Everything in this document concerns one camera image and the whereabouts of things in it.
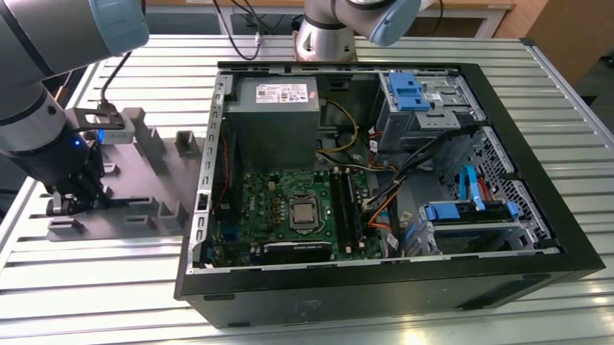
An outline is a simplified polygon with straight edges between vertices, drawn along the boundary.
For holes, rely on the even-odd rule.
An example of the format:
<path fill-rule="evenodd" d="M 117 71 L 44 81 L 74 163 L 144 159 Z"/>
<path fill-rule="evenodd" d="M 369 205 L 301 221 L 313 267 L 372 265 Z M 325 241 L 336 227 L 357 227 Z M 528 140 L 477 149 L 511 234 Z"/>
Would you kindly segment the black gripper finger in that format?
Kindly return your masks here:
<path fill-rule="evenodd" d="M 73 173 L 73 200 L 74 211 L 84 212 L 92 209 L 108 209 L 110 199 L 104 192 L 100 179 L 104 177 L 104 163 L 100 157 L 89 158 L 85 164 Z"/>
<path fill-rule="evenodd" d="M 46 216 L 70 216 L 76 213 L 74 200 L 69 196 L 54 192 L 45 207 Z"/>

